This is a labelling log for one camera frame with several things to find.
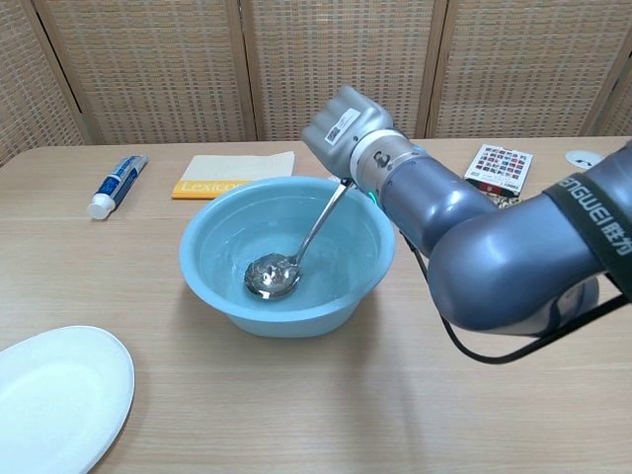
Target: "wicker screen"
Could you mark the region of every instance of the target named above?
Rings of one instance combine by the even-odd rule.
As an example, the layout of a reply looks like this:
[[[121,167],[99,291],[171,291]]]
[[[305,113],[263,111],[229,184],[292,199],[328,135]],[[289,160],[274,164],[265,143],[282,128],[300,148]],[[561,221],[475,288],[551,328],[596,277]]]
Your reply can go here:
[[[632,135],[632,64],[612,92],[604,109],[605,117],[597,134]]]
[[[265,139],[299,139],[343,85],[380,103],[413,135],[433,0],[244,1]]]
[[[429,136],[574,136],[632,28],[632,0],[460,0],[447,20]]]
[[[251,99],[238,90],[246,71],[235,65],[225,0],[40,4],[106,143],[255,139],[240,105]]]
[[[30,148],[83,143],[17,0],[0,0],[0,64],[0,165]]]

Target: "white cap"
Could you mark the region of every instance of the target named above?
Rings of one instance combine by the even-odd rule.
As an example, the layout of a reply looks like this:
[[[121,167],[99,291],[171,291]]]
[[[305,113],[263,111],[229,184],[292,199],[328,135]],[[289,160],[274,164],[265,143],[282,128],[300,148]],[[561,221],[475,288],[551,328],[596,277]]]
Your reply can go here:
[[[88,215],[93,219],[105,219],[115,209],[115,201],[108,195],[94,195],[88,205]]]

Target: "blue toothpaste tube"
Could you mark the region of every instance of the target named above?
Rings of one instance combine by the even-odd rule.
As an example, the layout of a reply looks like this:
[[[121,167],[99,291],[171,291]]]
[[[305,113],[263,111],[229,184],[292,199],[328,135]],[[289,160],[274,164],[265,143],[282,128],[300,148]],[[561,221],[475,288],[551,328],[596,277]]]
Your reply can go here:
[[[148,160],[146,155],[131,155],[120,160],[92,196],[88,215],[100,220],[108,217],[119,206]]]

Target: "plastic bowl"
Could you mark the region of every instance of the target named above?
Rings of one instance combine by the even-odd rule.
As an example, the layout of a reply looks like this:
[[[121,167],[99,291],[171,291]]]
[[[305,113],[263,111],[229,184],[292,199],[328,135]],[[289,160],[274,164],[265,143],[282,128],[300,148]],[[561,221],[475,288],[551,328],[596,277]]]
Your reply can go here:
[[[211,201],[182,237],[180,266],[187,285],[258,336],[304,338],[337,329],[384,278],[395,251],[390,220],[360,191],[348,190],[314,237],[292,293],[263,300],[243,280],[253,260],[296,252],[336,186],[320,178],[272,178]]]

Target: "white oval plate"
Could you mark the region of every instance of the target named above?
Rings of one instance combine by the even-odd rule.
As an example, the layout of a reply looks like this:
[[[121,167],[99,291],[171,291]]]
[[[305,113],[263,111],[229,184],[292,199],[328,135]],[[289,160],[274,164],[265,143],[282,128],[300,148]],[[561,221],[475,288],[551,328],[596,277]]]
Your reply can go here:
[[[129,352],[89,326],[0,353],[0,470],[85,473],[116,439],[134,391]]]

